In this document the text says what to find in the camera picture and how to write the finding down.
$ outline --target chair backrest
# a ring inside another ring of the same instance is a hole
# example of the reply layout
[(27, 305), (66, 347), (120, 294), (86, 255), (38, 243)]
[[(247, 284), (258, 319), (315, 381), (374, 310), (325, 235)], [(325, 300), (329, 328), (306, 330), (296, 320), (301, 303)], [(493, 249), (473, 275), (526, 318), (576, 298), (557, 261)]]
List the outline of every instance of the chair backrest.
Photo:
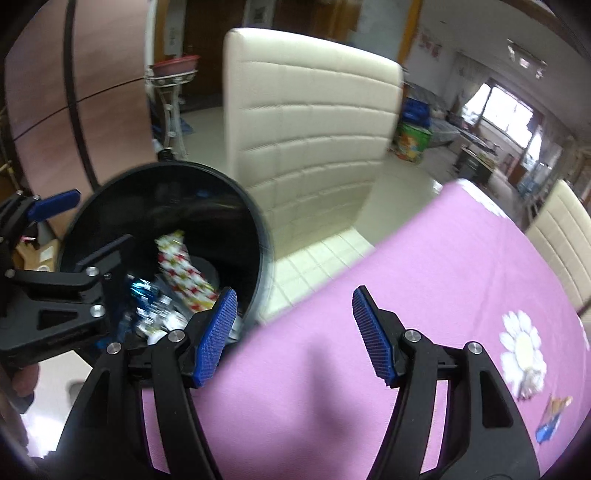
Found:
[(338, 43), (257, 28), (224, 45), (228, 171), (269, 224), (275, 257), (350, 227), (391, 142), (400, 66)]
[[(526, 232), (579, 310), (591, 297), (591, 218), (564, 180), (559, 180)], [(582, 318), (591, 334), (591, 309)]]

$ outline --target wooden door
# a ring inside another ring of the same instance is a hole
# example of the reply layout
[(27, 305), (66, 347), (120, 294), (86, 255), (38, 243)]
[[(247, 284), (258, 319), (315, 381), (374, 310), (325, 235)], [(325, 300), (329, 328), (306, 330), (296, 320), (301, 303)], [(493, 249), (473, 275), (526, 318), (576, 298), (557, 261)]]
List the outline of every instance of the wooden door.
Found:
[(183, 53), (199, 55), (199, 72), (183, 95), (222, 93), (223, 39), (240, 27), (246, 0), (187, 0)]
[(273, 28), (339, 42), (357, 29), (362, 0), (277, 0)]

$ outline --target table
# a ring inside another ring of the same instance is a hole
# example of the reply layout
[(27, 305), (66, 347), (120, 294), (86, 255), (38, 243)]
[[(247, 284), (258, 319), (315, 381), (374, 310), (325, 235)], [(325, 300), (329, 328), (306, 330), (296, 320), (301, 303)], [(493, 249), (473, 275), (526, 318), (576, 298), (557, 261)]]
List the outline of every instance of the table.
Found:
[[(552, 465), (591, 406), (586, 337), (529, 240), (478, 188), (459, 180), (372, 255), (254, 332), (193, 393), (225, 480), (366, 478), (397, 392), (374, 374), (353, 319), (351, 298), (360, 284), (380, 308), (433, 342), (461, 348), (478, 340), (507, 380), (515, 358), (501, 342), (505, 324), (531, 328), (547, 372), (539, 394), (516, 402), (541, 472)], [(540, 445), (535, 431), (551, 395), (573, 400), (554, 437)], [(437, 463), (445, 405), (442, 383), (423, 470)], [(149, 392), (144, 408), (152, 461), (165, 468)]]
[(472, 143), (476, 144), (479, 148), (483, 149), (485, 152), (488, 153), (494, 153), (494, 149), (489, 147), (488, 145), (486, 145), (486, 143), (484, 142), (484, 140), (482, 140), (481, 138), (477, 137), (474, 134), (471, 134), (469, 131), (467, 130), (462, 130), (460, 129), (460, 133), (464, 138), (467, 138), (468, 140), (470, 140)]
[(466, 164), (467, 161), (469, 161), (470, 158), (472, 158), (478, 164), (474, 178), (475, 182), (480, 183), (482, 185), (488, 184), (488, 181), (491, 179), (491, 175), (494, 171), (494, 168), (491, 167), (487, 162), (482, 160), (472, 150), (469, 150), (466, 147), (462, 147), (462, 149), (460, 150), (460, 154), (457, 156), (457, 160), (454, 166), (459, 171), (461, 171), (462, 167)]

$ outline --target black trash bin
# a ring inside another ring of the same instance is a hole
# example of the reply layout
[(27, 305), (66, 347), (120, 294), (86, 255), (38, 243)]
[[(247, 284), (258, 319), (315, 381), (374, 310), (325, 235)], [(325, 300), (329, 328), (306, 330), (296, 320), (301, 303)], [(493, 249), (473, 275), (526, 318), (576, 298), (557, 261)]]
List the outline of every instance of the black trash bin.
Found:
[[(152, 280), (159, 272), (154, 240), (176, 230), (184, 231), (191, 259), (211, 263), (219, 285), (236, 291), (243, 332), (253, 327), (267, 299), (271, 273), (265, 222), (240, 185), (203, 165), (149, 164), (102, 186), (66, 232), (59, 270), (74, 271), (78, 261), (128, 233), (135, 238), (128, 272)], [(91, 346), (85, 353), (83, 357), (92, 361), (99, 352)]]

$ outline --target ceiling light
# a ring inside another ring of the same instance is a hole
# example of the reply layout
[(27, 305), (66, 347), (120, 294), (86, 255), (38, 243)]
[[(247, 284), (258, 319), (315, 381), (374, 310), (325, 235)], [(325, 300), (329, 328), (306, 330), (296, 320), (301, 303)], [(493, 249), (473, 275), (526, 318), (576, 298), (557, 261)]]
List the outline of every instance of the ceiling light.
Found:
[(507, 47), (509, 48), (511, 60), (527, 72), (534, 74), (537, 79), (544, 77), (544, 72), (548, 66), (546, 62), (540, 60), (517, 43), (509, 39), (507, 39), (507, 42), (509, 42)]

